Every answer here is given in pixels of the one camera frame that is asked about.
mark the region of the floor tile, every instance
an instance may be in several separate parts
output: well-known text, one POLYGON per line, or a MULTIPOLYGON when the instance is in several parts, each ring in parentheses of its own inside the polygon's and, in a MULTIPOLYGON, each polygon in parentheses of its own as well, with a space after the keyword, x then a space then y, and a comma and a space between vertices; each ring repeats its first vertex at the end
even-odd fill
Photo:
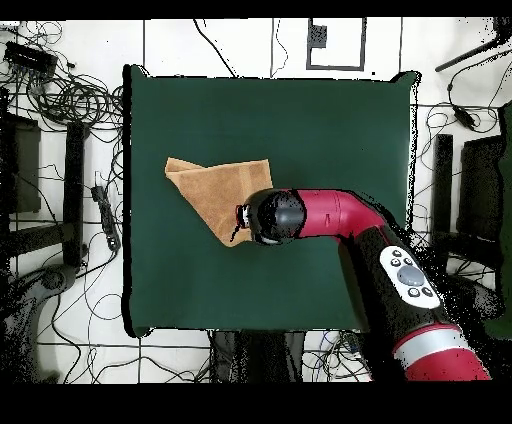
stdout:
MULTIPOLYGON (((437 66, 492 40, 494 35, 491 18, 404 18, 402 70, 421 73, 418 102, 437 104, 446 101, 447 86, 456 72, 512 47, 512 42, 509 42, 441 72, 435 71, 437 66)), ((453 82, 453 103, 488 105, 511 60, 512 57, 508 55, 462 72, 453 82)), ((509 100, 510 95, 506 90, 501 90, 493 106, 500 106, 509 100)))
MULTIPOLYGON (((145 25, 144 65, 152 76, 231 76, 192 19, 153 19, 145 25)), ((271 19, 197 19, 197 25, 236 75, 268 75, 271 19)))
MULTIPOLYGON (((325 24, 325 22, 318 21, 318 25, 322 24, 325 24)), ((332 22, 332 24, 334 25, 332 28, 333 34, 335 33, 335 28, 340 31, 343 30, 343 28, 339 28, 343 26, 343 19, 332 22)), ((277 70, 284 65, 283 69, 280 69, 275 74, 275 78, 371 79, 389 81, 398 73, 400 18, 367 18, 365 65, 362 72, 306 70, 308 19, 276 18, 274 20, 274 27, 274 34, 277 35, 273 48, 274 69, 277 70)), ((360 43, 357 37, 354 37, 353 41, 360 43)), ((329 25, 327 25, 327 43, 329 43, 329 25)), ((350 62, 349 57, 343 58, 342 54, 340 54, 340 57, 350 62)))
POLYGON ((210 349, 164 349, 142 348, 142 355, 151 358, 158 365, 170 371, 163 371, 150 360, 145 359, 141 367, 142 383, 182 382, 182 379, 193 380, 194 375, 208 366, 210 349))

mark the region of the black cable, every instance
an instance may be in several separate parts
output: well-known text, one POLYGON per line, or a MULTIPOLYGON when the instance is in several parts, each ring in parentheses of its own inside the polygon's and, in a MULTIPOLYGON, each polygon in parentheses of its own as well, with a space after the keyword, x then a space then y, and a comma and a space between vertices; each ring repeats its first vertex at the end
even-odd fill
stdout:
POLYGON ((284 60, 284 63, 283 63, 283 66, 277 68, 271 75, 271 78, 274 77, 275 74, 277 74, 278 71, 280 71, 281 69, 284 69, 284 67, 286 66, 286 62, 288 61, 288 50, 286 50, 284 48, 284 46, 282 45, 281 41, 279 41, 279 38, 277 38, 277 36, 279 35, 279 27, 281 26, 281 19, 282 18, 279 18, 279 22, 277 23, 277 30, 276 30, 276 41, 279 43, 279 45, 281 46, 281 48, 284 50, 284 52, 286 53, 286 59, 284 60))
POLYGON ((96 377, 94 377, 94 380, 92 381, 91 384, 95 384, 96 382, 99 382, 98 379, 100 378, 101 374, 103 374, 103 371, 109 369, 109 368, 120 368, 120 367, 125 367, 127 365, 131 365, 131 364, 134 364, 136 362, 139 362, 141 361, 142 359, 146 359, 148 360, 149 362, 151 362, 153 365, 155 365, 156 367, 158 367, 159 369, 161 369, 162 371, 165 371, 165 372, 168 372, 168 373, 171 373, 174 375, 174 377, 171 379, 173 380, 174 378, 179 378, 181 381, 185 382, 185 381, 188 381, 188 382, 191 382, 193 383, 194 380, 190 380, 190 379, 186 379, 186 378, 183 378, 181 377, 183 374, 186 374, 186 373, 190 373, 192 374, 192 376, 195 377, 194 373, 192 371, 182 371, 182 372, 176 372, 176 371, 173 371, 173 370, 170 370, 168 368, 165 368, 164 366, 160 365, 158 362, 156 362, 154 359, 148 357, 148 356, 140 356, 139 358, 135 358, 131 361, 128 361, 128 362, 124 362, 122 364, 112 364, 112 365, 107 365, 105 367, 103 367, 101 369, 101 371, 98 373, 98 375, 96 377))
POLYGON ((199 32, 199 34, 201 34, 201 37, 203 37, 207 42, 208 44, 210 44, 210 46, 213 47, 213 49, 215 50, 215 53, 217 53, 217 56, 219 56, 220 60, 222 60, 222 63, 224 64, 224 66, 228 69, 229 73, 231 74, 231 76, 233 78, 237 78, 237 76, 235 75, 235 73, 231 70, 231 68, 229 67, 229 65, 226 63, 226 61, 224 60, 224 58, 222 57, 222 55, 220 54, 219 50, 217 49, 217 47, 215 46, 215 44, 213 44, 210 39, 204 35, 203 31, 201 31, 201 29, 199 28, 199 25, 197 24, 197 20, 196 19, 192 19, 194 21, 194 25, 197 29, 197 32, 199 32))
POLYGON ((68 378, 69 376, 71 375, 71 372, 75 369, 76 365, 78 364, 78 361, 80 360, 80 358, 82 357, 82 349, 80 349, 79 346, 76 345, 76 343, 72 342, 71 340, 69 340, 68 338, 64 337, 62 334, 60 334, 60 332, 57 330, 57 328, 55 327, 55 316, 57 315, 57 312, 59 310, 59 307, 60 307, 60 294, 57 295, 57 307, 55 308, 55 311, 53 312, 53 315, 52 315, 52 320, 51 320, 51 326, 53 328, 53 331, 55 332, 55 334, 57 334, 57 336, 59 336, 62 340, 68 342, 69 344, 73 345, 77 350, 78 350, 78 358, 76 358, 76 361, 74 362, 73 366, 69 369, 68 373, 66 374, 66 377, 64 378, 64 382, 63 384, 66 384, 67 381, 68 381, 68 378))

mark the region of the green mat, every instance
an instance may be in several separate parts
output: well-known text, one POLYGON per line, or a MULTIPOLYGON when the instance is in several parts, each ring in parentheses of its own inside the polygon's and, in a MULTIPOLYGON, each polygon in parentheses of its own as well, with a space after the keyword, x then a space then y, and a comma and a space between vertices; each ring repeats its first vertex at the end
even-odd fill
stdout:
POLYGON ((496 277, 505 303, 505 313, 498 319, 487 321, 486 330, 497 338, 512 338, 512 102, 499 109, 500 129, 505 138, 503 157, 498 167, 503 181, 503 223, 500 231, 500 246, 503 265, 496 277))
POLYGON ((169 156, 202 166, 268 158, 274 187, 365 192, 404 225, 416 76, 150 78, 133 66, 131 325, 358 328, 334 240, 226 248, 164 166, 169 156))

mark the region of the towel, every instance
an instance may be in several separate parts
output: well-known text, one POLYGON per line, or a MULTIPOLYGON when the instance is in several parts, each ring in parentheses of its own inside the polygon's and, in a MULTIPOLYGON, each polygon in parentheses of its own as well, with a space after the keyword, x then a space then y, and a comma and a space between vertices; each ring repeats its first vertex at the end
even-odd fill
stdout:
POLYGON ((165 175, 196 210, 215 236, 227 247, 251 240, 248 228, 236 228, 235 209, 247 198, 272 188, 267 159, 203 168, 184 160, 168 158, 165 175))

